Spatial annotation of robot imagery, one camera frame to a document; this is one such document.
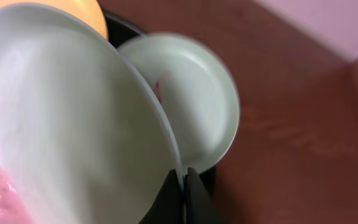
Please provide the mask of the pale green plate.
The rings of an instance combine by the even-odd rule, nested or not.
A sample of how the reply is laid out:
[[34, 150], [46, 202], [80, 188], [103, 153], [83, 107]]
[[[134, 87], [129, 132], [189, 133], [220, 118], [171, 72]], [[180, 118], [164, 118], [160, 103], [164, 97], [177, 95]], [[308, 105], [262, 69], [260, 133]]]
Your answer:
[[241, 113], [225, 64], [201, 42], [173, 33], [135, 37], [118, 51], [160, 102], [182, 167], [199, 173], [214, 167], [230, 148]]
[[79, 19], [0, 9], [0, 223], [139, 223], [174, 168], [149, 86]]

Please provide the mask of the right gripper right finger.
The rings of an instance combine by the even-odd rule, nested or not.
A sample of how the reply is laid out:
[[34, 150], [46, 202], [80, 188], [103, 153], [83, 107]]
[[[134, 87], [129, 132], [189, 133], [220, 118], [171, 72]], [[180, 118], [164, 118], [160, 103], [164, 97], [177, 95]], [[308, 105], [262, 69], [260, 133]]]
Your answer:
[[208, 191], [194, 168], [188, 168], [185, 178], [186, 223], [225, 224]]

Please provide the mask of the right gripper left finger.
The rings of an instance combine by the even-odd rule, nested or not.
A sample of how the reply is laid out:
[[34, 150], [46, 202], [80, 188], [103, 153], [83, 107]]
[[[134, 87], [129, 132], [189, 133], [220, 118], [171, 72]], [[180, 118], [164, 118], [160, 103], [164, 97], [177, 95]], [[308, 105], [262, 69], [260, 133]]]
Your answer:
[[182, 224], [182, 191], [175, 169], [172, 169], [161, 186], [151, 208], [139, 224]]

